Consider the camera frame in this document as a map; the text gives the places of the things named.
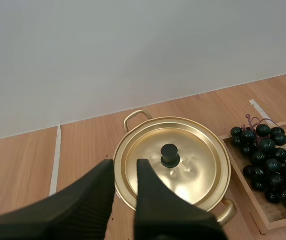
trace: white wall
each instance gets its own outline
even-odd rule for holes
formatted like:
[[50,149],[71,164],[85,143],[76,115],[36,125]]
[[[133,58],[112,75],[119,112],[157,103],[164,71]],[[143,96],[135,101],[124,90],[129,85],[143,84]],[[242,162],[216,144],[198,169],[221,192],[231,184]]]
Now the white wall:
[[0,138],[281,74],[284,0],[0,0]]

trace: wooden surface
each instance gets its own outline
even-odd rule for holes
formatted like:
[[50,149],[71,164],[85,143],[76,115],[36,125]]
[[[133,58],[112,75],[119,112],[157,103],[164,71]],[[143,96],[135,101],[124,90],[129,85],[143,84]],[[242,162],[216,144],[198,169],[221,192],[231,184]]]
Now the wooden surface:
[[[154,104],[142,107],[142,109],[149,111],[154,118],[176,116],[194,120],[208,127],[218,136],[221,136],[229,133],[232,127],[245,123],[246,114],[258,116],[256,110],[249,103],[251,99],[254,99],[274,121],[286,121],[286,75]],[[123,120],[134,110],[61,126],[62,142],[58,190],[65,188],[79,179],[101,160],[113,157],[118,142],[125,135]],[[141,115],[131,119],[129,128],[133,128],[144,120],[144,116]],[[19,141],[21,136],[15,136],[11,140],[9,138],[0,140],[3,141],[3,143],[0,142],[0,152],[6,155],[6,158],[2,161],[0,158],[0,164],[5,164],[7,167],[7,170],[0,169],[0,179],[4,179],[2,182],[8,182],[6,183],[8,190],[5,191],[11,193],[14,190],[13,192],[15,193],[3,193],[4,186],[0,184],[2,202],[6,200],[6,202],[12,203],[4,206],[0,204],[0,213],[21,207],[27,204],[27,202],[35,202],[48,194],[56,136],[56,128],[52,129],[54,130],[43,130],[44,132],[49,131],[46,138],[40,137],[39,131],[29,133],[33,136],[33,139],[39,139],[40,141],[35,140],[34,145],[38,146],[39,150],[42,151],[40,153],[42,154],[42,159],[37,158],[41,166],[33,161],[37,155],[35,153],[35,146],[32,147],[23,140]],[[10,155],[6,154],[6,152],[10,152],[10,149],[3,145],[11,141],[18,150],[13,149]],[[24,161],[17,161],[15,154],[22,154],[20,153],[21,151],[29,157],[24,158]],[[30,183],[31,185],[21,182],[23,180],[26,181],[27,177],[29,177],[30,168],[28,168],[28,164],[26,163],[29,161],[33,161],[36,164],[33,168],[38,169],[37,172],[40,173],[37,177],[36,173],[34,173],[33,180],[37,179],[37,181],[33,181],[33,183]],[[43,169],[45,165],[48,167],[47,171]],[[17,169],[27,169],[27,172],[22,170],[17,172]],[[24,196],[24,200],[19,200],[20,195]],[[237,216],[224,227],[230,240],[238,240],[240,238],[243,240],[286,239],[286,231],[265,236],[260,235],[233,181],[231,181],[226,196],[235,200],[238,208]],[[224,206],[220,204],[213,212],[218,214],[223,208]],[[134,212],[120,199],[115,197],[113,212],[106,232],[106,239],[132,240],[133,216]]]
[[57,128],[0,139],[0,214],[46,198]]
[[[279,124],[286,131],[286,122]],[[266,201],[264,193],[252,191],[250,180],[245,178],[242,171],[250,165],[249,159],[243,157],[240,151],[230,144],[231,138],[224,138],[230,153],[231,164],[234,168],[234,181],[244,198],[248,198],[247,206],[261,233],[274,231],[275,228],[286,228],[286,208],[282,204],[270,204]]]

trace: grape bunch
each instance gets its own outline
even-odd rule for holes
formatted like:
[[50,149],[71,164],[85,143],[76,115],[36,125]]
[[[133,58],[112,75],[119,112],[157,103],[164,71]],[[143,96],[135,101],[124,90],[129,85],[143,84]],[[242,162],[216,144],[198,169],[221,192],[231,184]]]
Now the grape bunch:
[[239,148],[251,165],[243,169],[243,174],[251,180],[254,190],[265,192],[265,198],[272,204],[282,203],[286,207],[286,135],[281,127],[270,128],[259,123],[252,124],[250,115],[246,115],[250,127],[243,125],[231,130],[231,144]]

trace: wooden tray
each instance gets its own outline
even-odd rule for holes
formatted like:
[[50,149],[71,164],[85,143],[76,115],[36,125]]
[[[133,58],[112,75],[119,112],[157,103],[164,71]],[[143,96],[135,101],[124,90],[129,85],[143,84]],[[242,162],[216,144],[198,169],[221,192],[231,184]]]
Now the wooden tray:
[[[278,123],[278,125],[285,130],[286,134],[286,122]],[[263,192],[251,190],[250,181],[243,175],[243,168],[251,165],[250,161],[240,154],[239,149],[230,144],[230,135],[221,136],[220,138],[225,143],[230,155],[232,178],[241,195],[244,196],[246,208],[252,215],[261,234],[264,235],[271,231],[286,228],[286,208],[282,204],[268,203]]]

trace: pot lid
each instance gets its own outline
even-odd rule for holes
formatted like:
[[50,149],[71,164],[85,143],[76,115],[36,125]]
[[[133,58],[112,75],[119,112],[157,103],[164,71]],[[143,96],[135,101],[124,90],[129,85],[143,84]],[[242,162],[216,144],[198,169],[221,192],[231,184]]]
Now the pot lid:
[[[127,120],[135,113],[126,118],[126,130]],[[230,160],[219,138],[201,124],[180,117],[150,119],[119,143],[114,155],[115,186],[132,209],[136,207],[137,159],[148,159],[172,192],[206,211],[223,199],[230,181]]]

